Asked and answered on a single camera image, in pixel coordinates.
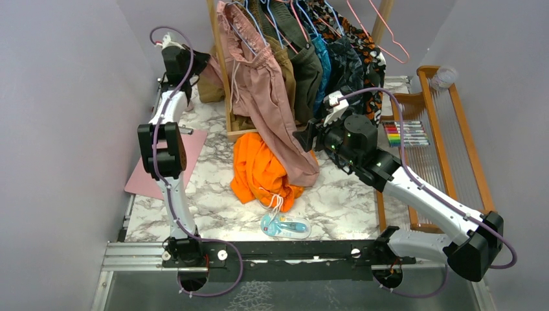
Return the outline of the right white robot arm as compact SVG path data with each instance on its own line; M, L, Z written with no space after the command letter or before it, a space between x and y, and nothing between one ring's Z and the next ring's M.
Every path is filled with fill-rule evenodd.
M365 185L419 210L440 234L387 229L374 245L383 264L397 257L446 263L468 281L481 281L503 247L504 220L495 211L481 212L452 199L428 184L377 144L377 128L365 116L351 115L325 124L311 119L294 137L305 151L330 151L343 162L342 170Z

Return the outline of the blue wire hanger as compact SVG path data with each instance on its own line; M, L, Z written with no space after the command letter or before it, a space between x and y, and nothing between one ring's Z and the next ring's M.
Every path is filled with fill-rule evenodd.
M230 26L254 56L272 56L271 46L247 6L239 1L228 2L225 13Z

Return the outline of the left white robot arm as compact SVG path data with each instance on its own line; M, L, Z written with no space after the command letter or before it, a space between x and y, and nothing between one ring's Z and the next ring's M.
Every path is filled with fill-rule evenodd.
M188 206L184 172L187 155L179 120L190 100L190 78L198 60L186 46L161 50L165 73L159 80L158 103L151 120L137 128L142 165L161 191L170 221L162 254L166 267L194 268L208 264L198 228Z

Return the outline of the pink shorts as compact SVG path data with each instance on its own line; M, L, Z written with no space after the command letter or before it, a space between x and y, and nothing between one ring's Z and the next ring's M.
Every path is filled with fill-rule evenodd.
M218 1L216 15L228 78L235 87L232 112L251 118L257 132L285 168L291 184L311 187L319 176L319 165L293 137L297 126L281 67L273 51L270 57L252 54L230 26L226 4ZM219 78L219 63L213 58L203 71L203 79L222 87Z

